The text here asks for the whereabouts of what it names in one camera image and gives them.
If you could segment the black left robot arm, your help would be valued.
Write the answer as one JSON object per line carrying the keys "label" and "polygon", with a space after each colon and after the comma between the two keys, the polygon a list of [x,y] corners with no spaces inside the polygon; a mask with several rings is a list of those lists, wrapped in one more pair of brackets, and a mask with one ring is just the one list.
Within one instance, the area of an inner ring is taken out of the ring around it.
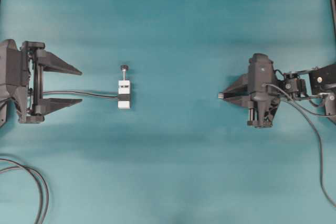
{"label": "black left robot arm", "polygon": [[17,48],[13,39],[1,42],[1,125],[6,122],[7,105],[14,102],[18,121],[41,123],[45,115],[80,103],[80,99],[43,98],[43,73],[82,72],[45,50],[43,42],[25,41]]}

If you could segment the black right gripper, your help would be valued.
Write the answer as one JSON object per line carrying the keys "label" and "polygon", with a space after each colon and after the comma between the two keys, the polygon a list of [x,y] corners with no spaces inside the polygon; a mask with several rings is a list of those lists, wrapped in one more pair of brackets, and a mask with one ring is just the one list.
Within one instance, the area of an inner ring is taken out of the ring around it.
{"label": "black right gripper", "polygon": [[269,94],[269,101],[266,103],[266,107],[264,109],[258,109],[256,107],[256,103],[250,98],[249,95],[247,95],[247,73],[241,75],[236,81],[234,81],[223,91],[224,101],[248,109],[249,116],[247,125],[253,126],[255,128],[272,127],[272,122],[280,103],[279,91],[274,88],[274,86],[279,86],[278,79],[274,76],[274,81],[272,83],[264,83],[263,86],[267,88]]}

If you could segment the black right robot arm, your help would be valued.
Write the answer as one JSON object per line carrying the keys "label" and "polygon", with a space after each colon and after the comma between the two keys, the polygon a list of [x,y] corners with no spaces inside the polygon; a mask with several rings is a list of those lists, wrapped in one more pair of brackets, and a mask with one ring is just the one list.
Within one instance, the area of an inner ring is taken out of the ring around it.
{"label": "black right robot arm", "polygon": [[283,73],[279,80],[272,61],[250,62],[248,72],[218,94],[226,102],[248,109],[247,124],[256,128],[272,127],[273,119],[284,98],[294,104],[312,103],[324,108],[322,116],[335,122],[335,65]]}

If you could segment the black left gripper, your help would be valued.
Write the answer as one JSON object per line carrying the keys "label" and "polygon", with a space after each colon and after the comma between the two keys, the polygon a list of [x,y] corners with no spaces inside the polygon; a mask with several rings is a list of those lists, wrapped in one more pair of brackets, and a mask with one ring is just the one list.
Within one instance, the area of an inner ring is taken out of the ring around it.
{"label": "black left gripper", "polygon": [[74,66],[44,49],[42,42],[25,41],[20,47],[22,56],[23,87],[21,98],[16,101],[18,122],[37,124],[44,121],[44,115],[78,104],[82,99],[41,99],[43,90],[42,70],[67,74],[82,75]]}

